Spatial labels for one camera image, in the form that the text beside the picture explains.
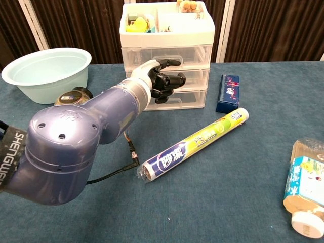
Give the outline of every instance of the small cardboard box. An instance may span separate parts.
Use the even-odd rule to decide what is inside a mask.
[[[238,109],[239,76],[222,75],[216,112],[228,114]]]

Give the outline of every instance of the plastic storage drawers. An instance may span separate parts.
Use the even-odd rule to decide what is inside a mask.
[[[164,104],[155,104],[154,99],[145,110],[175,110],[203,108],[205,106],[207,89],[182,91],[179,90],[169,96],[169,100]]]
[[[178,73],[183,73],[186,77],[186,84],[181,88],[174,90],[178,91],[192,91],[192,90],[202,90],[206,89],[208,85],[209,78],[209,67],[205,69],[196,69],[196,70],[171,70],[171,71],[161,71],[166,75],[177,76]],[[126,72],[126,77],[130,77],[132,74],[131,71]]]
[[[174,90],[164,104],[154,99],[145,110],[202,108],[208,87],[210,61],[215,25],[204,2],[197,1],[201,14],[180,13],[176,2],[124,4],[120,21],[120,42],[126,77],[152,59],[174,59],[179,67],[167,67],[161,72],[186,76],[186,84]],[[151,14],[155,18],[156,33],[127,33],[128,13]],[[163,32],[170,27],[172,32]]]
[[[152,59],[174,59],[181,62],[181,68],[194,69],[210,64],[212,49],[213,45],[210,44],[167,48],[126,47],[121,48],[121,52],[125,70],[133,70]]]

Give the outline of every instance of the bottle cap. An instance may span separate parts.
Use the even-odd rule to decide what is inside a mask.
[[[324,221],[319,216],[309,212],[294,212],[292,227],[301,235],[309,238],[321,238],[324,235]]]

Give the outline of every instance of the table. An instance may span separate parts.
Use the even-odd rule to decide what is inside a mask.
[[[202,109],[145,111],[131,125],[141,162],[221,118],[222,74],[240,76],[250,118],[153,182],[136,169],[87,185],[75,200],[43,206],[0,194],[2,242],[316,242],[296,233],[282,204],[294,142],[324,140],[324,62],[211,64]],[[125,78],[122,64],[90,65],[99,94]],[[0,80],[0,119],[27,129],[40,105]],[[124,137],[100,145],[90,178],[130,163]]]

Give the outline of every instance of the cable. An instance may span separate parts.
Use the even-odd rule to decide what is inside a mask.
[[[111,177],[111,176],[114,176],[114,175],[116,175],[116,174],[118,174],[118,173],[120,173],[120,172],[122,172],[122,171],[126,171],[126,170],[129,170],[129,169],[131,169],[131,168],[134,168],[134,167],[137,167],[137,166],[140,165],[140,162],[139,162],[139,160],[138,160],[137,153],[136,153],[136,151],[135,151],[135,147],[134,147],[134,145],[133,145],[131,139],[129,138],[129,136],[126,134],[125,131],[123,132],[123,134],[124,134],[124,137],[125,137],[125,139],[127,140],[128,145],[129,145],[129,147],[130,147],[130,152],[131,152],[131,157],[132,157],[132,161],[133,161],[133,163],[131,163],[131,164],[129,164],[129,165],[126,165],[126,166],[122,167],[121,169],[116,170],[116,171],[114,171],[114,172],[112,172],[112,173],[110,173],[110,174],[108,174],[108,175],[105,175],[105,176],[103,176],[103,177],[100,177],[100,178],[98,178],[98,179],[91,180],[91,181],[87,181],[87,185],[89,185],[89,184],[93,184],[93,183],[97,183],[97,182],[99,182],[99,181],[103,181],[103,180],[105,180],[105,179],[107,179],[107,178],[109,178],[109,177]]]

